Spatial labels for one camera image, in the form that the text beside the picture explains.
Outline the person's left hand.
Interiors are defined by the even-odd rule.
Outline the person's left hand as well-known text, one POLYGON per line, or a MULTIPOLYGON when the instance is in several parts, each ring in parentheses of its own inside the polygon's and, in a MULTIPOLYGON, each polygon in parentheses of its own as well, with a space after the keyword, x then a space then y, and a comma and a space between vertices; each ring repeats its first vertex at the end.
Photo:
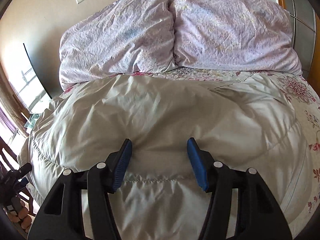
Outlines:
POLYGON ((30 227, 32 225, 32 217, 29 215, 29 210, 25 206, 25 202, 23 200, 20 200, 20 204, 22 206, 22 209, 19 211, 17 215, 14 215, 12 212, 7 212, 7 215, 9 219, 13 223, 21 223, 21 228, 28 233, 30 230, 30 227))

